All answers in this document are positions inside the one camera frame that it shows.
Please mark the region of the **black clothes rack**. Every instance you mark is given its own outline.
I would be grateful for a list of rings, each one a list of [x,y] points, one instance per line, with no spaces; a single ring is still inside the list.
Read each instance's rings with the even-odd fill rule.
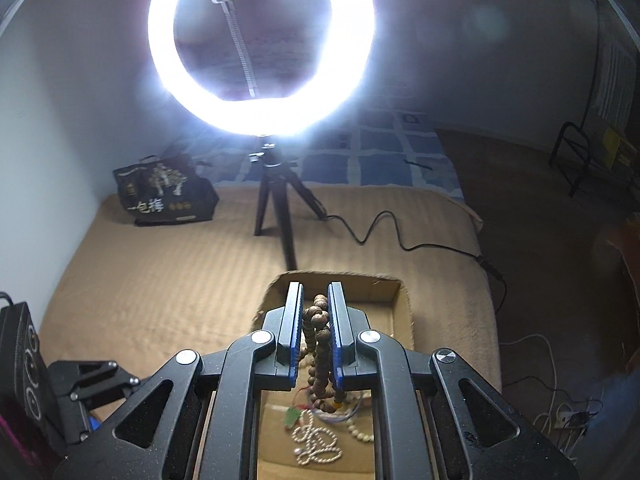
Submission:
[[[629,139],[639,89],[639,50],[608,0],[593,0],[596,40],[587,104],[578,122],[564,122],[548,165],[573,197],[590,177],[639,192],[639,143]]]

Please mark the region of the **green jade red cord pendant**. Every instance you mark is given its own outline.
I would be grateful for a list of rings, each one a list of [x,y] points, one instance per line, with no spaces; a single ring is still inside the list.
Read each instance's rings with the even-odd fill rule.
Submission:
[[[294,393],[293,400],[284,412],[283,427],[286,431],[293,431],[304,422],[312,422],[314,416],[314,398],[311,386],[299,388]]]

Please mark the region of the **black printed gift bag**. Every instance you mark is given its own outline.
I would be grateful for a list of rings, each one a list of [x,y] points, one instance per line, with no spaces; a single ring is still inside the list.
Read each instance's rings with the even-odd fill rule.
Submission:
[[[115,169],[120,206],[136,226],[178,226],[213,219],[219,196],[188,154],[145,157]]]

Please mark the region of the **blue patterned bed sheet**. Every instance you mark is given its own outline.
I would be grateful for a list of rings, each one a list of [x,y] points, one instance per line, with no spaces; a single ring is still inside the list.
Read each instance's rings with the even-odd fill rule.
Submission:
[[[454,163],[426,116],[405,110],[361,107],[334,116],[295,138],[263,139],[201,130],[178,143],[206,163],[221,185],[252,185],[259,167],[250,156],[266,143],[280,148],[307,184],[403,186],[464,201]]]

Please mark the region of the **black tripod stand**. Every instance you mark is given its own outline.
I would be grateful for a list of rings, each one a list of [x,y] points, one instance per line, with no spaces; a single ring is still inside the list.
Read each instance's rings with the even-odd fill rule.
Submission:
[[[328,218],[326,208],[293,171],[278,144],[270,136],[262,141],[259,152],[250,154],[250,161],[262,167],[258,191],[254,235],[261,236],[269,200],[272,200],[274,215],[280,230],[280,241],[286,270],[297,269],[294,232],[288,203],[288,188],[292,188],[320,221]]]

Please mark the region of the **dark blue bangle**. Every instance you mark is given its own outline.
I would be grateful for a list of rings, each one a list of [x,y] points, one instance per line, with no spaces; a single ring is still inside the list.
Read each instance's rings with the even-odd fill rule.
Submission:
[[[366,396],[362,391],[349,394],[345,404],[333,414],[329,414],[328,419],[331,422],[346,422],[346,420],[354,418],[360,408],[362,408],[365,398]]]

